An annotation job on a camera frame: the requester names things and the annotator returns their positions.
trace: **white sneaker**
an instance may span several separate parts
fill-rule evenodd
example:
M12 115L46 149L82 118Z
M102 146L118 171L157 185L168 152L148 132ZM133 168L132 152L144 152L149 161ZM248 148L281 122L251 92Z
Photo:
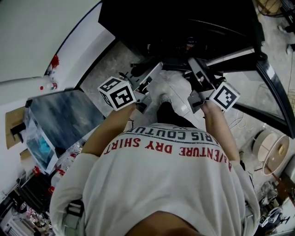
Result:
M170 97L168 96L168 94L161 94L159 96L159 100L160 100L160 104L162 104L163 102L172 103Z
M279 25L277 28L279 31L281 31L283 33L287 33L287 31L285 31L285 29L281 25Z
M290 55L293 52L293 49L290 44L287 44L286 53Z

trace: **white t-shirt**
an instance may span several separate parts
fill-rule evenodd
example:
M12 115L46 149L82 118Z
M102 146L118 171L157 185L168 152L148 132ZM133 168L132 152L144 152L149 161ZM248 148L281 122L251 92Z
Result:
M57 235L64 232L65 208L81 198L87 236L124 236L157 211L179 216L206 236L251 236L260 218L240 164L229 161L208 133L167 124L120 134L100 158L76 157L51 200Z

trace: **gray floor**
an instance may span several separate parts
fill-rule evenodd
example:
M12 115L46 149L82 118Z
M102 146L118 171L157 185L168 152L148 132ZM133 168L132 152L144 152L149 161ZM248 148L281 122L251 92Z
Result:
M291 68L294 66L292 65L292 55L287 55L285 49L287 43L295 43L295 36L294 34L284 34L277 29L278 24L288 25L283 18L270 18L260 15L259 20L263 25L265 33L265 44L262 50L268 55L270 64L279 76L285 91L288 93L288 90L295 89L295 71L291 74ZM122 43L118 43L97 64L82 83L81 88L83 91L105 116L111 112L111 108L105 104L97 87L110 76L118 77L119 72L129 71L129 64L137 62L138 60L139 59ZM243 94L241 99L245 103L254 105L257 102L261 102L255 100L257 97L256 95L259 94L261 97L261 94L265 94L265 101L263 101L264 104L262 105L267 103L268 107L270 106L275 112L277 110L277 107L275 107L276 103L273 103L271 99L268 100L267 91L263 83L252 83L248 80L247 76L246 73L230 73L225 75L227 81L232 83L236 89ZM191 86L180 72L162 71L160 75L150 83L148 90L150 91L153 102L144 115L140 112L132 114L132 118L135 120L134 126L148 125L156 122L156 111L159 107L158 96L162 93L167 93L171 97L173 107L179 115L191 121L196 127L206 130L202 111L200 110L195 114L191 111L187 101L187 97L191 92ZM271 179L271 176L265 176L261 171L254 171L261 167L261 163L251 151L253 138L259 131L265 128L269 128L280 135L281 132L235 109L228 111L225 116L238 148L245 152L244 163L246 165L246 170L253 175L255 191L259 196L261 185L266 180ZM236 125L235 122L236 118L243 118L238 125ZM279 175L294 153L295 141L290 140L290 148L287 156L279 170L276 171L276 174ZM295 226L295 221L290 221L290 223L288 223L291 228L293 228L293 224Z

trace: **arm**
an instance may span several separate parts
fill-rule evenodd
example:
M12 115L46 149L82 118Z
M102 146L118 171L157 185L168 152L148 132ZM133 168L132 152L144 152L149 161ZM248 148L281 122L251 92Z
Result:
M205 114L207 132L219 142L229 160L240 161L236 142L219 106L207 101L202 106L202 111Z
M136 105L133 103L117 112L112 111L89 137L83 147L82 153L89 153L100 157L110 141L124 131L135 107Z

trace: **white cable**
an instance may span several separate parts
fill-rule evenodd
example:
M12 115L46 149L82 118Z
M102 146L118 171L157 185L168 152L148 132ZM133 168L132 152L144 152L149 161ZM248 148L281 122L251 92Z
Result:
M238 118L238 113L239 113L239 110L236 112L236 119L229 125L229 127L234 123L234 122L236 122L236 124L233 126L233 127L231 127L230 128L230 130L232 129L232 128L234 128L234 127L238 127L238 128L240 128L240 129L242 129L242 128L244 128L245 126L246 126L246 124L247 124L247 121L245 121L245 124L243 125L243 126L239 126L239 123L240 122L242 122L242 120L244 119L244 117L245 117L245 113L243 113L243 116L242 116L242 118Z

